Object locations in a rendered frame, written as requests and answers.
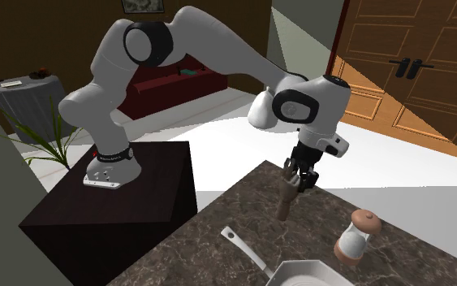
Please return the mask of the framed wall picture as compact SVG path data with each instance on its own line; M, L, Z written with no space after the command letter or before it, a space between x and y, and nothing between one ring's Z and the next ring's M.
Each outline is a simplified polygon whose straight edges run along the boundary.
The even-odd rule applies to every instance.
M126 14L163 13L163 0L121 0Z

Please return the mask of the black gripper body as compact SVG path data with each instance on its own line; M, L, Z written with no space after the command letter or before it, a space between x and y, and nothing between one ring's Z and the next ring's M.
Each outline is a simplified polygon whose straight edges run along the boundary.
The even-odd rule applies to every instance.
M301 173L313 172L314 165L320 161L322 155L323 152L319 149L308 147L298 141L291 153L291 159L295 160L294 170L300 170Z

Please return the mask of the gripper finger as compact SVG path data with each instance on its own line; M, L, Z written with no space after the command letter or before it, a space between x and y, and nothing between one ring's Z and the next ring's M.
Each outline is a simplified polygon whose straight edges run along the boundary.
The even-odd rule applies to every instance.
M299 177L298 192L303 193L306 189L312 189L316 185L319 174L310 167L307 171L299 169Z
M294 158L287 158L283 166L283 176L292 177L299 170Z

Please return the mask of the green leafy plant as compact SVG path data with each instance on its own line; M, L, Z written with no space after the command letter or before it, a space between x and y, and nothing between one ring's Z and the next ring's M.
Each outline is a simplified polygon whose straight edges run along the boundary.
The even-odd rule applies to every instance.
M1 110L1 112L6 116L7 119L9 119L21 132L23 132L25 135L29 136L35 141L35 145L30 144L30 143L25 143L21 140L16 140L12 139L8 136L3 136L0 134L1 138L10 140L10 141L16 141L21 144L26 144L29 145L33 148L36 148L38 150L41 150L49 155L49 157L37 157L37 156L31 156L31 157L26 157L24 158L24 161L30 166L33 160L47 160L47 161L53 161L56 163L60 163L63 165L68 171L71 170L68 159L67 159L67 151L71 143L73 142L74 139L77 138L79 133L83 130L82 128L78 127L73 127L72 130L69 133L69 136L65 141L63 141L63 118L62 116L54 111L54 103L53 99L51 96L49 96L49 101L50 101L50 110L51 110L51 117L52 117L52 125L53 125L53 132L54 132L54 138L51 138L48 133L46 133L47 139L44 139L42 136L40 136L37 132L33 131L29 126L20 123L17 119L6 113L4 110Z

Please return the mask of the round table with grey cloth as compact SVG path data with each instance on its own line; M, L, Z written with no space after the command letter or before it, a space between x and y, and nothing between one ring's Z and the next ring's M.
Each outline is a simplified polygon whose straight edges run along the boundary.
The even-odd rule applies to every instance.
M55 140L53 115L58 120L58 104L65 96L55 75L43 79L21 76L0 82L0 109L48 142Z

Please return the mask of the grey frying pan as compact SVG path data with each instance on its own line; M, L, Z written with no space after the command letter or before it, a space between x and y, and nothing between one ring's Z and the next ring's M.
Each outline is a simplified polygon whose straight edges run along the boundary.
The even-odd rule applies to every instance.
M265 286L355 286L320 260L286 260L272 271L266 263L228 226L221 230L269 278Z

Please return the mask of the brown wooden double door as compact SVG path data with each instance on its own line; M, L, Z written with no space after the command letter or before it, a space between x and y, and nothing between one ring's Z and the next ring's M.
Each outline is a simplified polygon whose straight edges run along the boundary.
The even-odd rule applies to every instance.
M457 0L344 0L327 71L344 123L457 157Z

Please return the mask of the brown hourglass with white sand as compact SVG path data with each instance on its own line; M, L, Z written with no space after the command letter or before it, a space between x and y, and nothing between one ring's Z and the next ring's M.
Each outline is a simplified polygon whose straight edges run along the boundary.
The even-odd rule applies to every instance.
M382 222L372 211L353 211L351 223L334 245L335 256L348 266L356 266L369 245L370 237L381 229Z

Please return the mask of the dark robot stand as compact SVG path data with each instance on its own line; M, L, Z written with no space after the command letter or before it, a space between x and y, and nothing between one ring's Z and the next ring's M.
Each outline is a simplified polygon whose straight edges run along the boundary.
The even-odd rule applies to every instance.
M188 142L131 146L137 179L85 186L92 146L19 225L73 286L106 286L197 213Z

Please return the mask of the dark red sofa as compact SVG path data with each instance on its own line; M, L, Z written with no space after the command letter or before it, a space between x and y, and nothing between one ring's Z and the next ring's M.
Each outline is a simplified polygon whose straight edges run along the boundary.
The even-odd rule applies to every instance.
M187 54L169 66L138 67L118 110L137 120L226 88L226 76Z

